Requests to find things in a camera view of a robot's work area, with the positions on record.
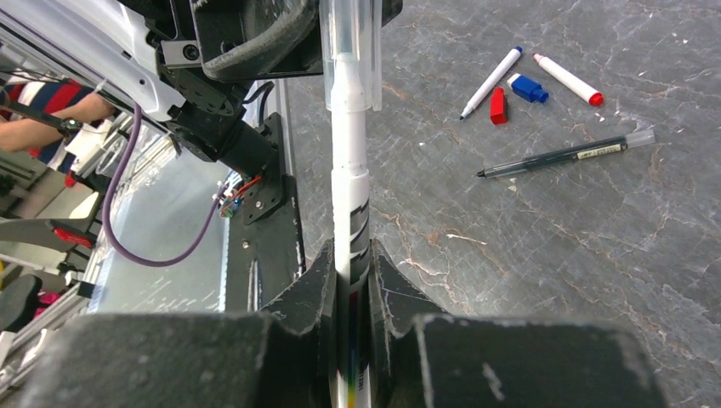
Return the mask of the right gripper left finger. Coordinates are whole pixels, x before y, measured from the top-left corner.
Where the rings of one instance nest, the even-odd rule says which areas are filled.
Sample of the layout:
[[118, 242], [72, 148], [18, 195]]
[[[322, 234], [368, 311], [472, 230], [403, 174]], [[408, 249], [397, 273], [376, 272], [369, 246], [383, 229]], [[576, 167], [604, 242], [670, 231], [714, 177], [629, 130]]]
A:
[[255, 313], [88, 314], [42, 351], [25, 407], [328, 407], [332, 245]]

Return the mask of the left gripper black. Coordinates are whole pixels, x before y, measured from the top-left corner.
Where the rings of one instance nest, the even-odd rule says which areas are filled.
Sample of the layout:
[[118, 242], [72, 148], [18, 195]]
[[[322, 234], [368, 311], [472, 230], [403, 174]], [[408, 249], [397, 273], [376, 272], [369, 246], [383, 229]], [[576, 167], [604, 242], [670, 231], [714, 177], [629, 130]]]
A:
[[[163, 74], [205, 82], [323, 75], [320, 1], [166, 1]], [[383, 26], [401, 1], [383, 3]]]

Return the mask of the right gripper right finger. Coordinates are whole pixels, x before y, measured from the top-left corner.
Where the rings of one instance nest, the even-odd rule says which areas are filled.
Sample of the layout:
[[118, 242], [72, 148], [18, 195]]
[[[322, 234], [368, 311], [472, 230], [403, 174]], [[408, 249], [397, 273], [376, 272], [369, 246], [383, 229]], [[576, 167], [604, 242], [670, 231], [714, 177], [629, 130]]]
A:
[[446, 312], [371, 244], [376, 407], [663, 407], [637, 338], [617, 326]]

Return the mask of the clear pen cap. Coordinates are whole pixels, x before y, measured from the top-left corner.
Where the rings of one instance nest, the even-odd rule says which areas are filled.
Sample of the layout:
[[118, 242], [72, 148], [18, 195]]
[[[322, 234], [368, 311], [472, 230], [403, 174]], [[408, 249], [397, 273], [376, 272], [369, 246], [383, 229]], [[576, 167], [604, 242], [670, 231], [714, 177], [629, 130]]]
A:
[[381, 1], [320, 1], [319, 21], [326, 108], [332, 110], [332, 90], [347, 87], [352, 77], [361, 98], [352, 111], [382, 109]]

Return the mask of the person forearm striped sleeve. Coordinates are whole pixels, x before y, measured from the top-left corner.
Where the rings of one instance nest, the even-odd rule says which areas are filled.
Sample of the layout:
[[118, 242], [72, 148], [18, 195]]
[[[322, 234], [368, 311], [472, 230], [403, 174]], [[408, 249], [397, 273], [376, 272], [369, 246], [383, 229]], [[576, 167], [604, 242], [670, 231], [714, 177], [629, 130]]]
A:
[[116, 107], [76, 82], [4, 83], [1, 86], [1, 149], [40, 150], [70, 134], [71, 124], [103, 121]]

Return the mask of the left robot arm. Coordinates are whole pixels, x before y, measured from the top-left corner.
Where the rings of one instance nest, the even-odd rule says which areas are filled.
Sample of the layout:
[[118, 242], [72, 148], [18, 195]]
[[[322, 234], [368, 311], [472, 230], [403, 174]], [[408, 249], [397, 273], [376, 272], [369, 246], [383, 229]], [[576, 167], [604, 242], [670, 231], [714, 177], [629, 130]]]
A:
[[380, 32], [400, 1], [4, 1], [1, 38], [52, 71], [139, 105], [206, 162], [266, 174], [280, 147], [244, 120], [257, 80], [332, 73], [352, 54], [380, 106]]

